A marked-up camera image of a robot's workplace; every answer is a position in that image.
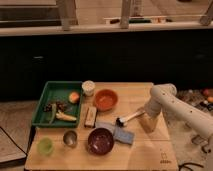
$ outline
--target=brush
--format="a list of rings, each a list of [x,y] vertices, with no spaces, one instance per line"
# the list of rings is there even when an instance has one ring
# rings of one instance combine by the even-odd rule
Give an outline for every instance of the brush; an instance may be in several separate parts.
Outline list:
[[[118,117],[116,119],[116,125],[118,125],[119,127],[124,127],[127,125],[127,122],[139,115],[142,115],[144,114],[145,111],[144,111],[144,108],[143,107],[140,107],[139,109],[136,110],[135,113],[133,114],[130,114],[130,115],[127,115],[127,116],[124,116],[124,117]]]

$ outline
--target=cable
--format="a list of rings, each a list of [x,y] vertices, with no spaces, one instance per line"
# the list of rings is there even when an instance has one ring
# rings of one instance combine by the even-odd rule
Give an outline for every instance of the cable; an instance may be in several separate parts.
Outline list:
[[[0,128],[7,135],[7,137],[13,142],[13,144],[27,156],[27,153],[13,140],[13,138],[1,126]]]
[[[187,163],[183,163],[183,164],[179,165],[179,171],[181,171],[182,168],[187,168],[187,169],[189,169],[190,171],[193,171],[192,168],[190,168],[189,166],[186,166],[186,165],[192,165],[192,166],[197,166],[197,167],[200,167],[200,168],[204,168],[204,166],[201,165],[201,164],[192,163],[192,162],[187,162]]]

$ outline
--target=paper cup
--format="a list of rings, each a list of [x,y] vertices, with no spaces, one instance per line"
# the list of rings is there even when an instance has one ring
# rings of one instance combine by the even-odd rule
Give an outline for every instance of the paper cup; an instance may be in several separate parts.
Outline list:
[[[95,90],[95,83],[93,81],[85,81],[82,84],[82,89],[86,96],[92,96]]]

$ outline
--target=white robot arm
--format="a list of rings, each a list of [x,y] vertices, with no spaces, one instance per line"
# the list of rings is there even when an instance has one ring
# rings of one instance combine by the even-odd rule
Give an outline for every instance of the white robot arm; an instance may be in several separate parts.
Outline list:
[[[145,112],[157,117],[164,108],[185,121],[202,138],[209,142],[205,171],[213,170],[213,118],[175,97],[176,87],[172,84],[155,85],[151,88],[150,100],[145,104]]]

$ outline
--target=black cabinet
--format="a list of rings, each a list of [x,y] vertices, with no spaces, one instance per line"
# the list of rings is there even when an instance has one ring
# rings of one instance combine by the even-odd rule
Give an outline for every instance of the black cabinet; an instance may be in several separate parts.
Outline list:
[[[0,38],[0,100],[37,99],[48,80],[212,87],[213,30]]]

